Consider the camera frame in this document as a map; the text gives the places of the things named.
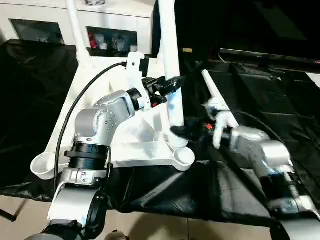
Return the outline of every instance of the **black clamp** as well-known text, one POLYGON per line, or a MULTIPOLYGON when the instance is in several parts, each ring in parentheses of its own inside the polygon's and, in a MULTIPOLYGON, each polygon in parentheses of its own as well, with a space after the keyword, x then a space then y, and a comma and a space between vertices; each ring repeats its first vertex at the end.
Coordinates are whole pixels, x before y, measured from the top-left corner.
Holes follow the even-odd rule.
POLYGON ((146 77, 142 79, 144 89, 148 93, 151 101, 151 108, 166 103, 168 101, 166 95, 176 92, 184 83, 184 76, 176 76, 168 81, 165 76, 160 78, 146 77))

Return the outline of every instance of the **cabinet glass door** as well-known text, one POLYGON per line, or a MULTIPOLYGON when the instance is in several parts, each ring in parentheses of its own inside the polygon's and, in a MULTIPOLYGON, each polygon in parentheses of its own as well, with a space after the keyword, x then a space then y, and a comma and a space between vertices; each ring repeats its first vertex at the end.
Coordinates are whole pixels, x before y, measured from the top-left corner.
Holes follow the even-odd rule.
POLYGON ((10 19, 18 37, 22 40, 51 44, 65 44, 59 24, 56 22, 10 19))
POLYGON ((135 31, 124 31, 100 27, 86 27, 91 56, 127 57, 138 51, 138 37, 135 31))

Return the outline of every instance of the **red object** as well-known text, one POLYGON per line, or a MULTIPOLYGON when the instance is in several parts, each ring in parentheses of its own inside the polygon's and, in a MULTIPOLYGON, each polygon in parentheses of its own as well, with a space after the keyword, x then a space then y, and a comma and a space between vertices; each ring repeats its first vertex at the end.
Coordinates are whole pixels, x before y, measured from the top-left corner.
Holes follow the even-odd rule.
POLYGON ((209 130, 213 129, 214 126, 212 124, 206 124, 205 127, 209 130))
POLYGON ((92 49, 96 49, 98 47, 98 45, 95 41, 95 35, 93 32, 89 32, 89 40, 90 40, 90 47, 92 49))

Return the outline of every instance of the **white cabinet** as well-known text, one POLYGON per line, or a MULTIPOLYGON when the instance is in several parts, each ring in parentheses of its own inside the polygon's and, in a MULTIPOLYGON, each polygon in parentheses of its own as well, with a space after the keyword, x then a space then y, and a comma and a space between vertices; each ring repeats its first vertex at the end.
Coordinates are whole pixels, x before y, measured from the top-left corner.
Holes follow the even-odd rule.
POLYGON ((75 44, 66 9, 0 4, 0 29, 5 41, 21 38, 45 42, 46 37, 61 34, 64 44, 75 44))
MULTIPOLYGON (((86 46, 151 54, 155 1, 107 0, 87 6, 75 0, 86 46)), ((65 0, 0 0, 0 30, 5 41, 75 44, 65 0)))

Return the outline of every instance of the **black cloth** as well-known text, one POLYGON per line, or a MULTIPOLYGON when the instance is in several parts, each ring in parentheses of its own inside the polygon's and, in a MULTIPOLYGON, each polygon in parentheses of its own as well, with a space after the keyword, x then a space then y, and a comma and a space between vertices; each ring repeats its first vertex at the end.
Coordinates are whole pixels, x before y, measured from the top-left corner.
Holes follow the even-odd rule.
MULTIPOLYGON (((9 41, 0 49, 1 102, 0 194, 51 201, 52 181, 40 180, 30 163, 50 139, 77 70, 74 46, 9 41)), ((305 73, 279 72, 229 64, 181 64, 187 75, 183 92, 186 117, 203 116, 210 97, 198 69, 209 69, 232 110, 248 112, 272 127, 288 145, 299 176, 320 206, 319 94, 305 73)), ((241 124, 260 128, 243 116, 241 124)), ((266 209, 226 167, 213 147, 190 143, 196 162, 185 172, 171 166, 115 168, 108 188, 108 208, 188 218, 270 226, 266 209)), ((231 155, 259 184, 247 161, 231 155)))

